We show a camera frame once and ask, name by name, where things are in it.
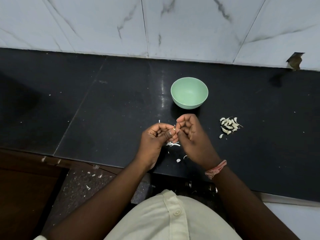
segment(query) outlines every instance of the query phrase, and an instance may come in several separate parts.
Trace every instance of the bowl rim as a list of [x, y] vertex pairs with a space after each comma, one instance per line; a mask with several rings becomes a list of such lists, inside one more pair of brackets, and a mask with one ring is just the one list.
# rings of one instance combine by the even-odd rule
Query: bowl rim
[[[179, 102], [179, 101], [173, 96], [173, 94], [172, 94], [172, 87], [174, 86], [174, 84], [175, 84], [177, 81], [179, 81], [179, 80], [181, 80], [181, 79], [185, 79], [185, 78], [192, 78], [192, 79], [198, 80], [198, 81], [202, 82], [202, 84], [206, 87], [206, 89], [207, 89], [207, 96], [206, 96], [206, 98], [205, 98], [201, 103], [198, 103], [198, 104], [184, 104], [184, 103]], [[191, 76], [186, 76], [186, 77], [182, 77], [182, 78], [179, 78], [179, 79], [177, 79], [176, 81], [174, 81], [174, 83], [171, 85], [170, 93], [171, 93], [171, 96], [173, 97], [173, 99], [176, 100], [178, 103], [180, 103], [180, 104], [182, 104], [182, 105], [186, 105], [186, 106], [196, 106], [196, 105], [202, 104], [202, 103], [204, 103], [204, 101], [206, 101], [206, 99], [208, 98], [208, 95], [209, 95], [209, 90], [208, 90], [207, 85], [206, 85], [203, 81], [201, 81], [200, 79], [195, 78], [195, 77], [191, 77]]]

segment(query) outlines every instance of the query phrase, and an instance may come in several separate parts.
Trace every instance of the pink thread bracelet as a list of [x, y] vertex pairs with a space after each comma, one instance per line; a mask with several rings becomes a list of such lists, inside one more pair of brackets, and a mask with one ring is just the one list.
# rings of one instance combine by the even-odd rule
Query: pink thread bracelet
[[213, 169], [210, 169], [208, 171], [206, 171], [206, 175], [212, 179], [214, 177], [214, 175], [220, 173], [220, 171], [223, 169], [224, 166], [226, 166], [227, 164], [227, 161], [226, 160], [223, 160], [218, 166], [216, 166], [215, 168]]

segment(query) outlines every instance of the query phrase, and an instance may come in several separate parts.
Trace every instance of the mint green bowl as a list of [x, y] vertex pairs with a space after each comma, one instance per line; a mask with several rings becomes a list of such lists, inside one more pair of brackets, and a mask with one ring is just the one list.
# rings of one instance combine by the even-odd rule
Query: mint green bowl
[[195, 109], [207, 99], [208, 88], [199, 79], [182, 77], [172, 84], [171, 96], [180, 108]]

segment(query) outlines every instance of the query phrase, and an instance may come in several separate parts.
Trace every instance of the person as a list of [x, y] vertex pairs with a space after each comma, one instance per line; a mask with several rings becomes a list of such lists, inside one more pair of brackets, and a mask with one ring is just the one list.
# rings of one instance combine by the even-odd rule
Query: person
[[128, 212], [118, 223], [145, 173], [157, 162], [162, 145], [180, 141], [187, 156], [205, 171], [221, 165], [209, 137], [194, 114], [177, 124], [146, 129], [133, 161], [114, 180], [54, 226], [48, 240], [120, 239], [298, 239], [231, 171], [212, 178], [234, 229], [202, 203], [165, 190]]

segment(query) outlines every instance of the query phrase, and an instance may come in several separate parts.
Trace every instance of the forearm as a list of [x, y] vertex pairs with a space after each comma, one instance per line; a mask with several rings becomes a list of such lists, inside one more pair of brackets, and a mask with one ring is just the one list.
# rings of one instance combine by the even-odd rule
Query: forearm
[[242, 239], [298, 239], [229, 167], [215, 175], [213, 182]]
[[103, 239], [117, 223], [147, 168], [133, 160], [114, 180], [54, 227], [50, 240]]

